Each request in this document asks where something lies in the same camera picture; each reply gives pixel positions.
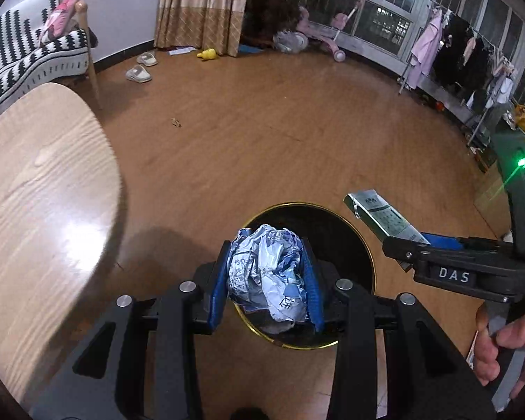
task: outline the baseboard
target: baseboard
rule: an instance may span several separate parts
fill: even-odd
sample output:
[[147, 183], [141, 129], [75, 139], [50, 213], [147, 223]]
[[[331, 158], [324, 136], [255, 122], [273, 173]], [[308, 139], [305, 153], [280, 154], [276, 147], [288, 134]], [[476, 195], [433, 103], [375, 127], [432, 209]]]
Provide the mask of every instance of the baseboard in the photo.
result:
[[128, 49], [121, 50], [120, 52], [115, 52], [108, 57], [101, 58], [101, 60], [94, 62], [93, 65], [95, 66], [95, 71], [103, 71], [116, 65], [117, 63], [120, 63], [121, 61], [126, 60], [127, 58], [138, 56], [148, 50], [152, 50], [153, 48], [154, 40], [151, 40], [143, 42], [142, 44], [138, 44], [137, 46], [132, 46]]

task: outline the black and white cushion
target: black and white cushion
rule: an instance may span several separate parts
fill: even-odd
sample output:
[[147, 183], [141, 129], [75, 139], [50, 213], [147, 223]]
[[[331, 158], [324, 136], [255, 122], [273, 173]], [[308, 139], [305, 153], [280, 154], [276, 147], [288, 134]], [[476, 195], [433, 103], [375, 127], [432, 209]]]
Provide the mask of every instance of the black and white cushion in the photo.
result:
[[40, 28], [57, 5], [24, 0], [0, 16], [0, 114], [36, 86], [87, 70], [84, 30], [39, 46]]

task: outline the black trash bin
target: black trash bin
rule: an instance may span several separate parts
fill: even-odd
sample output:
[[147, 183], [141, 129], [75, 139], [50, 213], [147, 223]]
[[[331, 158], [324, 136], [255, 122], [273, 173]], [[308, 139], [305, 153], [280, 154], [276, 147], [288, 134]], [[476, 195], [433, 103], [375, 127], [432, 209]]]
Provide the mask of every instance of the black trash bin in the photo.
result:
[[[262, 224], [269, 224], [276, 229], [285, 227], [298, 237], [307, 238], [317, 260], [332, 263], [341, 278], [351, 279], [369, 293], [374, 293], [375, 267], [371, 252], [356, 227], [342, 216], [320, 205], [293, 202], [267, 208], [244, 227], [256, 230]], [[273, 344], [308, 350], [337, 342], [336, 331], [315, 334], [308, 332], [308, 327], [303, 325], [295, 325], [289, 331], [270, 336], [261, 331], [238, 304], [235, 308], [254, 333]]]

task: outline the silver bolt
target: silver bolt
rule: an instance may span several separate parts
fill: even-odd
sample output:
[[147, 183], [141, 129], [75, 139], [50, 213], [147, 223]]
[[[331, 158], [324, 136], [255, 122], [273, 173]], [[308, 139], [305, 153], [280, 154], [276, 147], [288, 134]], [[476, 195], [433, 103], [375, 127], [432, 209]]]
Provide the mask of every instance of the silver bolt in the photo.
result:
[[179, 285], [179, 290], [181, 292], [192, 292], [194, 289], [196, 289], [196, 284], [194, 281], [183, 281]]
[[121, 295], [117, 299], [117, 306], [124, 308], [132, 303], [132, 297], [130, 295]]
[[340, 278], [338, 281], [336, 281], [336, 286], [341, 291], [349, 291], [354, 287], [354, 283], [346, 278]]
[[416, 303], [416, 297], [412, 295], [411, 293], [403, 293], [401, 294], [401, 303], [404, 305], [413, 305]]

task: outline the sandal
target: sandal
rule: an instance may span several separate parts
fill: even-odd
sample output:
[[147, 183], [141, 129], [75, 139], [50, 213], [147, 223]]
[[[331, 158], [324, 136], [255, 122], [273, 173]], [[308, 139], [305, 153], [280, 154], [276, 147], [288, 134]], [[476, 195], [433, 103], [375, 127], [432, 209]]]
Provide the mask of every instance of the sandal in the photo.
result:
[[150, 52], [144, 52], [141, 55], [138, 55], [136, 61], [144, 66], [154, 66], [157, 65], [157, 60], [155, 59], [154, 54]]
[[150, 73], [147, 72], [146, 69], [144, 69], [144, 66], [140, 66], [140, 65], [130, 68], [126, 72], [125, 76], [128, 80], [133, 81], [133, 82], [138, 82], [138, 83], [144, 83], [149, 80], [151, 81], [152, 79], [152, 76], [150, 75]]

